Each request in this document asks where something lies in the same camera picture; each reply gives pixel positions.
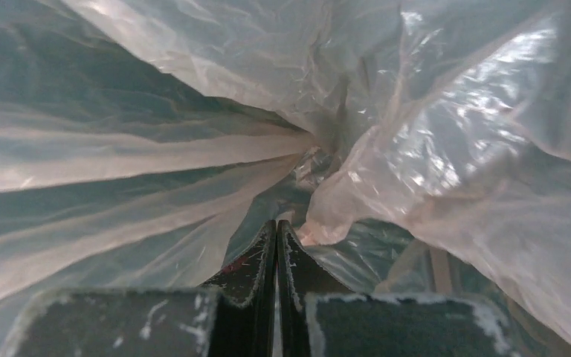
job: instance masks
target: plastic bag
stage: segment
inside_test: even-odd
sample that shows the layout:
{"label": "plastic bag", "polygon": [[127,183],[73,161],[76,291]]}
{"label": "plastic bag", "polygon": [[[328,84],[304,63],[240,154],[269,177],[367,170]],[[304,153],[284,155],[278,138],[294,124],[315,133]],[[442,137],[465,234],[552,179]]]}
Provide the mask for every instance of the plastic bag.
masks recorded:
{"label": "plastic bag", "polygon": [[0,342],[277,217],[365,291],[410,240],[353,223],[394,222],[571,343],[571,0],[0,0]]}

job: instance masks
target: translucent plastic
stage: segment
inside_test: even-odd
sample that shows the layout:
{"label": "translucent plastic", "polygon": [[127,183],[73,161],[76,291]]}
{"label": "translucent plastic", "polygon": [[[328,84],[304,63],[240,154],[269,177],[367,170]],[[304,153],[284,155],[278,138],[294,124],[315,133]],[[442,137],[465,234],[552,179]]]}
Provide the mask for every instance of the translucent plastic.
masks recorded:
{"label": "translucent plastic", "polygon": [[201,93],[350,149],[306,242],[395,222],[571,342],[571,1],[65,2]]}
{"label": "translucent plastic", "polygon": [[394,222],[571,343],[571,0],[0,0],[0,341],[34,292],[195,285],[275,217],[418,290],[354,225]]}

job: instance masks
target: plastic wrinkle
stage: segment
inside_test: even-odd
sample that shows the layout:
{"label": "plastic wrinkle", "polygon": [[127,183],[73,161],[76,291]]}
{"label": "plastic wrinkle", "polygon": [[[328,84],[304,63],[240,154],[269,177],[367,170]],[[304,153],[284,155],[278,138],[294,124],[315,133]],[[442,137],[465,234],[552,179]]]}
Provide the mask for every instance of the plastic wrinkle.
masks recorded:
{"label": "plastic wrinkle", "polygon": [[571,344],[571,0],[0,0],[0,343],[275,217],[358,291],[446,250]]}

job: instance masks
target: white plastic sheet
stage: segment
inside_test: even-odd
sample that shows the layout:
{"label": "white plastic sheet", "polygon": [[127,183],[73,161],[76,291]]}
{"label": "white plastic sheet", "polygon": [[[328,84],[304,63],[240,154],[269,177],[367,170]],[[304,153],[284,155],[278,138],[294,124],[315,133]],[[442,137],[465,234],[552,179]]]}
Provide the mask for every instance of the white plastic sheet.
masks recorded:
{"label": "white plastic sheet", "polygon": [[[394,222],[571,343],[571,0],[0,0],[0,335],[198,283],[314,189],[305,241]],[[381,280],[364,240],[334,268]]]}

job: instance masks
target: crumpled plastic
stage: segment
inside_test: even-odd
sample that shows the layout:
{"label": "crumpled plastic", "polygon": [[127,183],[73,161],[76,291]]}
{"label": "crumpled plastic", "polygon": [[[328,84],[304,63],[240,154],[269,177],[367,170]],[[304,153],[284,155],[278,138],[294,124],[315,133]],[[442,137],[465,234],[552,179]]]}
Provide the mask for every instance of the crumpled plastic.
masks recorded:
{"label": "crumpled plastic", "polygon": [[358,289],[395,223],[571,343],[571,0],[0,0],[0,335],[277,217]]}

